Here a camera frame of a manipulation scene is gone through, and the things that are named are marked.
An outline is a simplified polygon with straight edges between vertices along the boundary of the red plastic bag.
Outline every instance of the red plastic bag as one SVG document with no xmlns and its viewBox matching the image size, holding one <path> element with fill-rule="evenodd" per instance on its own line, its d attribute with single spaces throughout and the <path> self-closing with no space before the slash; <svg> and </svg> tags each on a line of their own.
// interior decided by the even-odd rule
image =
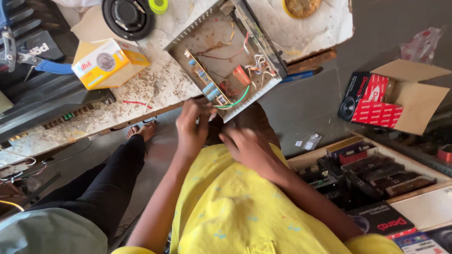
<svg viewBox="0 0 452 254">
<path fill-rule="evenodd" d="M 408 43 L 401 43 L 400 58 L 418 63 L 431 63 L 444 30 L 444 26 L 441 28 L 430 27 L 416 34 Z"/>
</svg>

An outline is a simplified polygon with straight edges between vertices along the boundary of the yellow box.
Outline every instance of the yellow box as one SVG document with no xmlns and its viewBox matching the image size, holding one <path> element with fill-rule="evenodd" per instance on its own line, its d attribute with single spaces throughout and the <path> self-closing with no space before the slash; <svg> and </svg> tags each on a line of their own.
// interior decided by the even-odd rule
<svg viewBox="0 0 452 254">
<path fill-rule="evenodd" d="M 80 41 L 72 69 L 88 90 L 119 87 L 150 63 L 135 45 L 116 39 Z"/>
</svg>

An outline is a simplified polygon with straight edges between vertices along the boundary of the green wire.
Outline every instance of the green wire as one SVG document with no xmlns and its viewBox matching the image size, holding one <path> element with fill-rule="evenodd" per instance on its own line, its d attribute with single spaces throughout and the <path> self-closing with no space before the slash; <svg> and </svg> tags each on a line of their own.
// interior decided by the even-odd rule
<svg viewBox="0 0 452 254">
<path fill-rule="evenodd" d="M 216 108 L 231 108 L 231 107 L 234 107 L 235 105 L 237 105 L 237 103 L 239 103 L 240 101 L 242 101 L 243 100 L 243 98 L 245 98 L 245 95 L 248 93 L 248 90 L 250 89 L 250 86 L 248 86 L 247 88 L 246 88 L 246 91 L 245 91 L 245 93 L 243 94 L 243 96 L 242 96 L 242 98 L 240 98 L 238 101 L 236 101 L 236 102 L 234 102 L 233 104 L 230 104 L 230 105 L 226 105 L 226 106 L 214 106 L 214 107 L 216 107 Z"/>
</svg>

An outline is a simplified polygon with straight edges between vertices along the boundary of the yellow shirt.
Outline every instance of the yellow shirt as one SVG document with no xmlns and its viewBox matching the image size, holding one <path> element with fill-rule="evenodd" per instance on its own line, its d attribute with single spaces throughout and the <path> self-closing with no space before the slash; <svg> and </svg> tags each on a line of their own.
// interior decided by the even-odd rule
<svg viewBox="0 0 452 254">
<path fill-rule="evenodd" d="M 275 154 L 286 163 L 281 151 Z M 121 247 L 113 254 L 151 254 Z M 204 148 L 177 201 L 170 254 L 400 254 L 382 235 L 342 243 L 271 182 L 235 162 L 221 144 Z"/>
</svg>

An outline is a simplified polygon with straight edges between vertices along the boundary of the hand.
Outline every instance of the hand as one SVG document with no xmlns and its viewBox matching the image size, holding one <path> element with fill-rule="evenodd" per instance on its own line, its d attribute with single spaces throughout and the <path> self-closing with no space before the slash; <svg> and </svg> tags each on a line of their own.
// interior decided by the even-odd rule
<svg viewBox="0 0 452 254">
<path fill-rule="evenodd" d="M 251 129 L 227 129 L 226 134 L 219 136 L 236 161 L 263 178 L 276 183 L 280 180 L 281 171 L 287 170 L 262 134 Z"/>
<path fill-rule="evenodd" d="M 216 111 L 204 99 L 189 99 L 182 106 L 182 113 L 176 120 L 179 141 L 178 153 L 195 158 L 204 146 L 208 134 L 210 115 Z"/>
</svg>

